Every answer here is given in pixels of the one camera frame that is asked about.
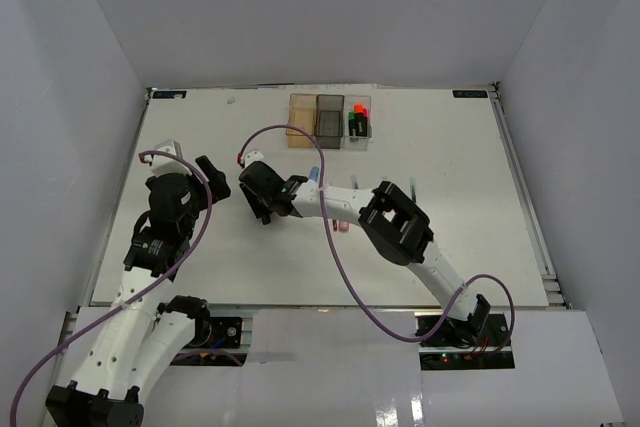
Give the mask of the green cap black highlighter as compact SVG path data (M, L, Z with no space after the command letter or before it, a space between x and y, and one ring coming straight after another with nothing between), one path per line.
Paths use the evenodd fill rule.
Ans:
M350 111L348 113L348 134L350 137L355 137L357 135L357 125L355 119L355 113Z

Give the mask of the orange cap black highlighter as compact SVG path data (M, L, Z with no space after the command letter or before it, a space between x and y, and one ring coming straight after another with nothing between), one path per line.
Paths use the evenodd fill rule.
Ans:
M355 104L353 112L355 113L356 125L357 125L357 137L365 137L363 133L363 117L362 117L362 104Z

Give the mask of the pink cap black highlighter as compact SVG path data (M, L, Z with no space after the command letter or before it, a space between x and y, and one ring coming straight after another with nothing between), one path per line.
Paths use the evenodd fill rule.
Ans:
M370 137L371 134L371 124L370 124L370 115L369 115L369 109L363 107L362 109L362 117L363 117L363 133L365 137Z

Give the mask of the green gel pen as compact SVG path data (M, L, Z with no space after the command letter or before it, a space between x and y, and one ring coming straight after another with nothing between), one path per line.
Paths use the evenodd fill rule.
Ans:
M416 180L415 178L411 177L409 179L409 186L410 186L410 196L413 202L417 201L417 191L416 191Z

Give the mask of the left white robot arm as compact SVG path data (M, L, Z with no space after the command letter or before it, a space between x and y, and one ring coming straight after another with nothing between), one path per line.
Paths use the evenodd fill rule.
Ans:
M179 351L211 334L205 300L174 295L179 267L193 252L213 205L228 198L225 174L205 155L193 164L173 151L140 156L152 174L148 208L134 224L116 297L85 359L46 409L58 426L139 426L153 386Z

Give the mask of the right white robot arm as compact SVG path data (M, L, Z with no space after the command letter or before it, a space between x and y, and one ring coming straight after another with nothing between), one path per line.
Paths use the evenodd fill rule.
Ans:
M247 162L239 175L241 191L255 216L264 224L271 216L335 219L362 228L386 261L407 268L431 292L443 314L430 331L404 336L383 325L343 281L365 315L385 334L406 343L420 343L448 324L453 337L472 346L488 332L490 303L469 287L445 261L435 242L430 218L397 185L383 181L373 189L322 186L319 176L281 178L264 161Z

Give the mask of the blue correction tape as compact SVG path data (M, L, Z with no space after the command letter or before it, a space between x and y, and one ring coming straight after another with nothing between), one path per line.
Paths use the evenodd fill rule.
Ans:
M309 173L309 179L317 182L319 180L319 173L320 169L317 166L314 166Z

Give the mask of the amber transparent container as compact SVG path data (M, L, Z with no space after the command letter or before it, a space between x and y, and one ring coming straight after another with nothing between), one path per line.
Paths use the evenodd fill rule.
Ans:
M289 100L289 117L287 124L296 129L285 132L289 148L312 148L311 137L316 122L317 96L312 94L293 93Z

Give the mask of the left blue table label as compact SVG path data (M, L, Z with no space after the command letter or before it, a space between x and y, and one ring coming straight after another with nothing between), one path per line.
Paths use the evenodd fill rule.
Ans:
M155 90L152 93L153 99L162 100L185 99L186 96L186 90Z

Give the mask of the blue table label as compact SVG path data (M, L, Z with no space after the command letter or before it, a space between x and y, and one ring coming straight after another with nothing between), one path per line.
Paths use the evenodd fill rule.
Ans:
M153 99L162 100L185 99L186 96L186 90L155 90L152 93Z
M460 90L453 90L452 95L454 98L478 99L478 98L487 98L488 92L486 90L460 89Z

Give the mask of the right blue table label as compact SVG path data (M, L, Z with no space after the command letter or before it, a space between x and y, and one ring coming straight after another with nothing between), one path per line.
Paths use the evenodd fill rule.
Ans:
M487 98L488 92L486 90L460 89L460 90L453 90L452 95L454 98L478 99L478 98Z

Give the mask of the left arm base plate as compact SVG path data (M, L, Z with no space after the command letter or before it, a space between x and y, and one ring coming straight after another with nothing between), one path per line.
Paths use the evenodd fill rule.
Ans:
M195 337L177 354L172 366L241 367L241 317L211 317L196 323Z

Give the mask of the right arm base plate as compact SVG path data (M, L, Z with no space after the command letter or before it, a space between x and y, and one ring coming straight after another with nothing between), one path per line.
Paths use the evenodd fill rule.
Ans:
M504 314L490 314L478 340L463 340L445 322L439 331L419 347L422 371L513 370L515 359L508 341L493 354L508 333Z

